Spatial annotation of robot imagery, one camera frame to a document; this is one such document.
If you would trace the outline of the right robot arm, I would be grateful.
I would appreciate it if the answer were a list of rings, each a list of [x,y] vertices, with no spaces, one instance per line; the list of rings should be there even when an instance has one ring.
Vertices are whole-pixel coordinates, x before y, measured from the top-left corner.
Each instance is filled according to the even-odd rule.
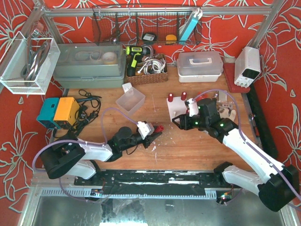
[[[259,197],[271,211],[277,212],[299,197],[299,172],[293,166],[285,166],[254,144],[229,118],[221,118],[215,98],[185,102],[187,112],[172,119],[179,129],[198,129],[230,148],[253,170],[248,172],[224,162],[214,169],[219,182],[237,185]]]

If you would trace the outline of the grey metal bracket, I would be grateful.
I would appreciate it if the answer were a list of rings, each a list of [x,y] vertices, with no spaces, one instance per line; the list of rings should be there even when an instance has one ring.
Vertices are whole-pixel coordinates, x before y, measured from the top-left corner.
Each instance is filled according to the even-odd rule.
[[[235,104],[233,102],[217,102],[217,105],[221,108],[229,108],[233,109],[235,107]]]

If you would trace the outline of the beige work glove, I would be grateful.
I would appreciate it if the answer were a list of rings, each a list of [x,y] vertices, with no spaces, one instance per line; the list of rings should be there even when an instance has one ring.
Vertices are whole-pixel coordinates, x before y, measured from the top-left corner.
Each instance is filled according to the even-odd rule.
[[[222,106],[219,106],[218,113],[219,113],[219,115],[222,119],[228,118],[232,121],[235,120],[236,115],[237,115],[236,110],[230,109],[230,108],[227,108],[227,107],[225,108],[225,107],[222,107]]]

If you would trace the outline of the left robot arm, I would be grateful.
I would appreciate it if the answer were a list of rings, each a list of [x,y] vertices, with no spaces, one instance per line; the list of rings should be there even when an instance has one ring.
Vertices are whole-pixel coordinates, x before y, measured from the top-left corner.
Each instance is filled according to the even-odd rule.
[[[40,154],[40,158],[50,179],[63,175],[90,179],[96,174],[96,166],[92,161],[116,161],[124,151],[128,152],[138,145],[143,145],[146,149],[163,130],[163,126],[155,126],[151,129],[151,134],[142,137],[139,132],[133,133],[129,127],[122,127],[105,145],[84,142],[70,132],[59,139],[69,142],[48,147]]]

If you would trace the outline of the red large spring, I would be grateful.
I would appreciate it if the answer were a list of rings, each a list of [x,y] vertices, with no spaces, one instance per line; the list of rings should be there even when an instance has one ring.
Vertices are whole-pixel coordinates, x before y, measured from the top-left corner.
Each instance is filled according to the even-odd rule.
[[[168,98],[167,98],[167,101],[171,103],[171,102],[173,102],[173,99],[174,99],[173,94],[172,94],[172,93],[169,93]]]
[[[187,99],[187,93],[186,92],[182,92],[181,94],[181,100],[185,101]]]

